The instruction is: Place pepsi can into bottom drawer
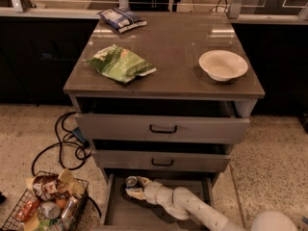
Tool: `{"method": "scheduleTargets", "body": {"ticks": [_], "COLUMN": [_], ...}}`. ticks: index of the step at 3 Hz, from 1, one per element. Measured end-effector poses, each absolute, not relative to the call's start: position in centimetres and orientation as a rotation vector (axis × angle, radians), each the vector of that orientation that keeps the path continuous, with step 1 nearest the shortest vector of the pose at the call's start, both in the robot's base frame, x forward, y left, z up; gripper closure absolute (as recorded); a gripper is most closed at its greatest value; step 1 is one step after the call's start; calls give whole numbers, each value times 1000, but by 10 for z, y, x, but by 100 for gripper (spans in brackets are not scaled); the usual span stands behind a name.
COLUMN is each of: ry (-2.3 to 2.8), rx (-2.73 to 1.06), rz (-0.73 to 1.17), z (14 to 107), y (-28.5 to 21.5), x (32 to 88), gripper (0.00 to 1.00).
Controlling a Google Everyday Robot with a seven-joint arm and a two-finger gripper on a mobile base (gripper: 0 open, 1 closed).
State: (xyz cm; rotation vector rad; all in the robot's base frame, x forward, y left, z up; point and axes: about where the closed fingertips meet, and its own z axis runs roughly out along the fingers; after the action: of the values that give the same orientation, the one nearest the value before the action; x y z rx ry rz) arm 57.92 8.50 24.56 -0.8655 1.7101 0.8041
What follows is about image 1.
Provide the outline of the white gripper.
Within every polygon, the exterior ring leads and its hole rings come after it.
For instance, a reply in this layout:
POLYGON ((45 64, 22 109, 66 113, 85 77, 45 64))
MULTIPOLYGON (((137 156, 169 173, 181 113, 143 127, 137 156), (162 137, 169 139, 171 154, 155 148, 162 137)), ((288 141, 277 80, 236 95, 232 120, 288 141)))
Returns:
POLYGON ((138 200, 146 200, 150 204, 157 205, 157 195, 163 185, 146 177, 138 176, 137 179, 140 188, 126 189, 126 193, 138 200))

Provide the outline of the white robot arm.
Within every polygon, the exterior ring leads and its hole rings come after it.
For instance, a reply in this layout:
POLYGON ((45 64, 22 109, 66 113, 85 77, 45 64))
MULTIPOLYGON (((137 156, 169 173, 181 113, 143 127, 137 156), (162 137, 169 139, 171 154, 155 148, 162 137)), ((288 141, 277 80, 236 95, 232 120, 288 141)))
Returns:
MULTIPOLYGON (((138 200, 160 205, 180 220, 186 220, 192 214, 210 231, 246 231, 184 187, 171 189, 146 177, 129 176, 126 193, 138 200)), ((253 220, 250 231, 297 231, 297 228, 283 213, 264 211, 253 220)))

